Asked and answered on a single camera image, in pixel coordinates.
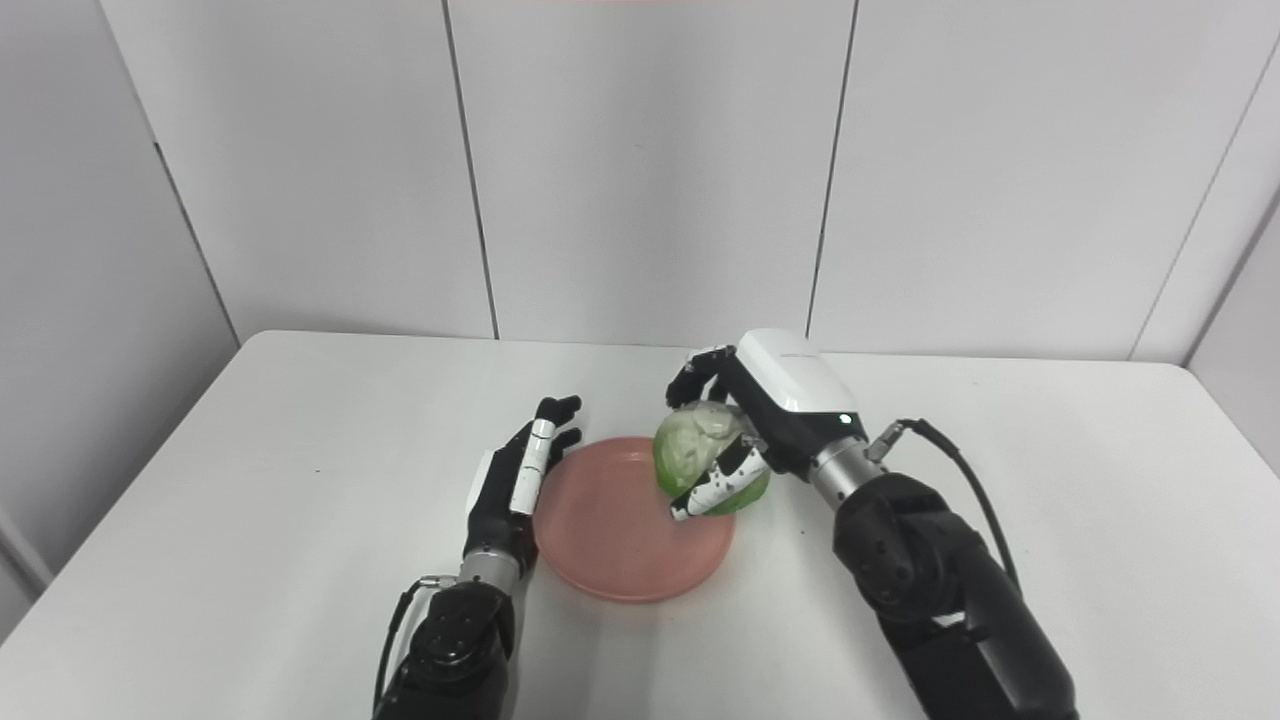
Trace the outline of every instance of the tabletop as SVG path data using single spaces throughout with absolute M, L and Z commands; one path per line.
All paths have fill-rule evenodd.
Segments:
M 582 396 L 588 442 L 652 434 L 686 354 L 253 337 L 0 646 L 0 717 L 367 717 L 399 592 L 457 569 L 484 451 L 544 395 Z M 1083 717 L 1280 716 L 1280 480 L 1190 374 L 828 359 L 869 432 L 923 416 L 965 452 Z M 924 442 L 888 465 L 986 532 Z M 831 520 L 778 478 L 716 574 L 657 605 L 593 600 L 539 568 L 516 717 L 923 717 L 831 553 Z

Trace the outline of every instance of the robot finger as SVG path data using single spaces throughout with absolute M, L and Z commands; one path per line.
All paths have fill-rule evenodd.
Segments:
M 552 441 L 552 452 L 547 457 L 547 470 L 549 471 L 552 468 L 554 468 L 556 464 L 559 462 L 562 457 L 564 457 L 564 451 L 568 450 L 570 446 L 577 445 L 581 439 L 582 439 L 582 430 L 577 428 L 567 429 L 561 434 L 556 436 L 556 439 Z
M 719 373 L 724 360 L 731 355 L 733 355 L 731 345 L 707 347 L 691 354 L 676 379 L 667 386 L 667 406 L 675 410 L 701 397 L 703 388 Z
M 582 398 L 571 395 L 557 400 L 544 397 L 538 404 L 538 413 L 527 427 L 527 439 L 525 452 L 520 460 L 520 470 L 516 473 L 516 483 L 511 491 L 512 512 L 520 515 L 532 515 L 534 506 L 538 505 L 538 493 L 543 487 L 543 477 L 563 455 L 564 448 L 582 438 L 581 430 L 572 429 L 556 438 L 559 425 L 568 423 L 582 407 Z
M 716 382 L 712 383 L 712 389 L 707 391 L 707 400 L 712 402 L 724 402 L 728 400 L 728 388 L 724 387 L 722 378 L 716 378 Z
M 671 501 L 671 516 L 676 520 L 686 520 L 695 515 L 703 515 L 746 489 L 755 478 L 759 478 L 768 469 L 769 465 L 764 461 L 759 448 L 740 436 L 733 445 L 716 457 L 712 466 L 698 478 L 692 487 Z

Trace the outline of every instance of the black cable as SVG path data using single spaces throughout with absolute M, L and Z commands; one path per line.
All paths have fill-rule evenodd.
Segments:
M 392 659 L 392 646 L 396 644 L 396 635 L 399 633 L 401 623 L 404 621 L 404 614 L 413 605 L 413 596 L 422 587 L 422 580 L 415 580 L 407 591 L 401 593 L 401 598 L 396 603 L 396 611 L 392 612 L 392 623 L 387 628 L 387 642 L 383 643 L 383 657 L 378 661 L 378 679 L 374 685 L 374 712 L 378 711 L 378 703 L 383 701 L 383 689 L 387 687 L 387 665 Z
M 969 466 L 969 462 L 960 455 L 960 448 L 956 447 L 951 439 L 942 434 L 942 430 L 934 428 L 925 419 L 919 420 L 899 420 L 904 428 L 910 429 L 915 434 L 929 441 L 933 447 L 942 451 L 943 455 L 951 459 L 952 462 L 960 468 L 960 473 L 964 474 L 964 479 L 969 480 L 969 487 L 973 488 L 973 495 L 978 497 L 978 505 L 982 506 L 982 514 L 987 518 L 987 527 L 991 528 L 991 537 L 996 541 L 996 550 L 1000 552 L 1000 561 L 1005 566 L 1005 574 L 1018 588 L 1018 592 L 1023 592 L 1021 584 L 1018 582 L 1018 570 L 1014 568 L 1014 556 L 1009 552 L 1009 543 L 1005 542 L 1005 532 L 1000 528 L 1000 519 L 996 518 L 996 509 L 991 506 L 991 500 L 987 497 L 987 491 L 982 488 L 982 483 L 978 482 L 978 475 Z

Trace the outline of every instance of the silver metal joint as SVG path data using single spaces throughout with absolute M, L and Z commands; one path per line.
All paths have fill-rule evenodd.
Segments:
M 886 455 L 888 455 L 890 450 L 893 450 L 893 446 L 897 445 L 899 438 L 902 437 L 905 430 L 906 425 L 895 421 L 892 425 L 884 428 L 884 432 L 881 433 L 878 438 L 872 441 L 872 445 L 868 446 L 864 455 L 872 462 L 879 462 Z
M 474 550 L 462 559 L 458 582 L 475 580 L 493 585 L 507 594 L 520 583 L 520 562 L 497 550 Z
M 867 443 L 855 437 L 831 442 L 814 456 L 809 468 L 809 482 L 832 510 L 868 480 L 888 470 L 878 461 L 868 460 Z
M 458 578 L 456 575 L 422 575 L 417 579 L 417 584 L 429 591 L 447 591 L 458 584 Z

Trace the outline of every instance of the wall seam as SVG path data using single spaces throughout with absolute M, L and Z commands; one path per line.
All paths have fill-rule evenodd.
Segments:
M 1271 51 L 1267 53 L 1267 59 L 1262 63 L 1262 70 L 1258 77 L 1253 81 L 1253 88 L 1249 90 L 1249 97 L 1244 101 L 1244 108 L 1240 110 L 1240 117 L 1235 120 L 1235 127 L 1231 128 L 1231 135 L 1226 140 L 1226 146 L 1222 149 L 1222 154 L 1217 159 L 1217 165 L 1213 167 L 1213 173 L 1210 174 L 1208 184 L 1204 187 L 1204 193 L 1201 195 L 1199 202 L 1196 205 L 1196 211 L 1192 213 L 1190 223 L 1187 225 L 1187 232 L 1183 233 L 1181 242 L 1178 243 L 1178 251 L 1174 254 L 1174 260 L 1169 264 L 1169 270 L 1165 273 L 1165 279 L 1160 283 L 1160 290 L 1156 291 L 1156 297 L 1151 301 L 1151 307 L 1147 309 L 1147 315 L 1142 320 L 1142 325 L 1138 328 L 1138 334 L 1133 340 L 1133 346 L 1129 348 L 1129 355 L 1125 360 L 1133 360 L 1135 352 L 1138 352 L 1138 346 L 1142 343 L 1142 336 L 1147 333 L 1147 325 L 1151 324 L 1151 318 L 1156 314 L 1156 307 L 1160 306 L 1160 299 L 1165 296 L 1165 290 L 1169 287 L 1169 279 L 1174 277 L 1174 270 L 1178 268 L 1178 261 L 1183 256 L 1183 251 L 1187 249 L 1187 242 L 1190 240 L 1192 233 L 1196 232 L 1196 224 L 1199 222 L 1201 213 L 1204 210 L 1204 204 L 1208 202 L 1210 195 L 1213 193 L 1213 186 L 1217 183 L 1217 177 L 1222 172 L 1222 165 L 1226 164 L 1226 158 L 1231 154 L 1231 147 L 1235 145 L 1235 138 L 1240 135 L 1240 128 L 1244 126 L 1244 119 L 1249 115 L 1249 109 L 1253 108 L 1253 100 L 1258 95 L 1258 88 L 1262 87 L 1262 79 L 1266 78 L 1267 70 L 1271 68 L 1271 61 L 1276 56 L 1276 49 L 1280 47 L 1280 33 L 1276 33 L 1276 38 L 1271 42 Z M 1228 279 L 1226 286 L 1222 288 L 1222 296 L 1230 290 L 1231 283 L 1235 282 L 1235 275 Z M 1217 313 L 1220 302 L 1215 305 L 1212 314 Z M 1187 360 L 1194 354 L 1196 347 L 1203 338 L 1204 328 L 1201 329 L 1199 337 L 1192 343 L 1188 351 Z M 1187 365 L 1187 360 L 1183 361 L 1183 366 Z
M 13 568 L 18 585 L 32 602 L 54 582 L 49 564 L 4 507 L 0 507 L 0 562 Z
M 849 67 L 854 58 L 854 32 L 858 29 L 858 8 L 860 0 L 854 0 L 854 10 L 849 19 L 849 44 L 845 46 L 845 73 L 840 78 L 840 99 L 836 105 L 836 132 L 831 138 L 831 163 L 827 165 L 827 190 L 822 197 L 822 220 L 818 224 L 818 249 L 813 259 L 813 284 L 809 286 L 809 311 L 805 314 L 804 336 L 809 337 L 813 328 L 813 306 L 818 299 L 818 275 L 822 272 L 822 249 L 827 242 L 827 213 L 831 209 L 831 186 L 836 178 L 836 154 L 840 150 L 840 128 L 845 119 L 845 95 L 849 91 Z
M 169 170 L 169 160 L 164 156 L 164 150 L 160 147 L 159 142 L 152 143 L 156 149 L 156 158 L 160 159 L 160 168 L 164 169 L 164 177 L 169 181 L 169 190 L 173 192 L 173 199 L 178 204 L 178 213 L 182 214 L 182 222 L 187 227 L 187 234 L 191 236 L 191 242 L 196 247 L 196 256 L 200 258 L 200 266 L 205 270 L 205 277 L 209 278 L 209 287 L 214 290 L 214 300 L 218 301 L 218 309 L 223 314 L 223 320 L 227 322 L 228 329 L 232 332 L 232 340 L 236 341 L 236 347 L 243 347 L 239 333 L 236 332 L 236 324 L 232 322 L 232 314 L 227 310 L 227 302 L 223 300 L 223 291 L 218 287 L 218 281 L 214 279 L 214 270 L 209 266 L 209 259 L 205 258 L 205 249 L 200 245 L 200 237 L 196 236 L 196 227 L 191 224 L 191 215 L 187 214 L 187 204 L 182 201 L 182 193 L 178 192 L 178 183 L 173 179 L 173 173 Z
M 106 27 L 106 35 L 111 38 L 111 49 L 115 50 L 115 60 L 120 65 L 120 72 L 124 73 L 125 82 L 129 83 L 129 94 L 133 95 L 133 102 L 138 106 L 138 114 L 142 115 L 142 124 L 147 127 L 147 135 L 151 136 L 151 142 L 156 142 L 156 131 L 151 126 L 151 117 L 147 115 L 147 109 L 142 104 L 142 95 L 138 94 L 138 86 L 133 82 L 133 73 L 129 72 L 129 64 L 124 61 L 124 51 L 120 50 L 120 41 L 115 37 L 115 29 L 111 27 L 111 18 L 106 15 L 106 8 L 102 6 L 100 0 L 95 0 L 95 6 L 97 6 L 99 18 L 101 18 L 102 24 Z
M 1226 305 L 1226 299 L 1231 295 L 1235 282 L 1240 279 L 1240 273 L 1243 273 L 1244 266 L 1249 264 L 1249 258 L 1253 256 L 1253 251 L 1257 249 L 1258 242 L 1267 232 L 1267 228 L 1271 227 L 1271 222 L 1277 217 L 1277 206 L 1280 206 L 1280 188 L 1277 188 L 1276 193 L 1271 197 L 1271 202 L 1262 214 L 1262 222 L 1260 222 L 1257 229 L 1253 231 L 1253 236 L 1249 237 L 1249 243 L 1244 246 L 1244 252 L 1242 252 L 1240 259 L 1235 261 L 1235 266 L 1231 268 L 1231 274 L 1226 278 L 1226 283 L 1222 286 L 1222 292 L 1219 293 L 1217 300 L 1213 302 L 1213 309 L 1210 310 L 1208 318 L 1204 319 L 1204 324 L 1201 327 L 1199 332 L 1196 333 L 1196 340 L 1187 351 L 1187 356 L 1183 357 L 1183 368 L 1190 366 L 1192 357 L 1196 356 L 1196 351 L 1199 350 L 1199 346 L 1204 342 L 1204 337 L 1208 336 L 1208 331 L 1213 325 L 1213 320 L 1217 319 L 1217 315 L 1222 311 L 1222 306 Z
M 467 108 L 462 101 L 462 74 L 458 72 L 458 51 L 453 44 L 453 18 L 449 15 L 449 0 L 440 0 L 444 13 L 444 37 L 449 44 L 449 64 L 453 68 L 453 90 L 458 97 L 458 122 L 462 126 L 462 151 L 467 159 L 467 179 L 471 183 L 471 206 L 476 215 L 476 237 L 480 240 L 480 265 L 484 269 L 484 290 L 489 296 L 489 322 L 493 325 L 493 338 L 502 340 L 498 333 L 498 304 L 493 299 L 493 275 L 489 273 L 489 247 L 484 237 L 484 219 L 480 215 L 480 191 L 476 187 L 476 168 L 471 159 L 471 132 L 467 129 Z

